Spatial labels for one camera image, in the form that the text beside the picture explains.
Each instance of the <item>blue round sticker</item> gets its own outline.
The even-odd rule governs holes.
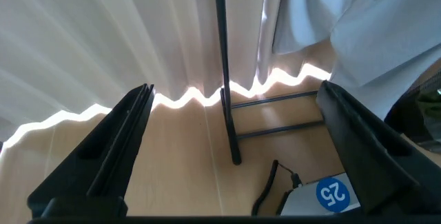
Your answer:
[[[343,211],[351,202],[345,184],[335,178],[327,178],[318,182],[316,194],[320,204],[335,213]]]

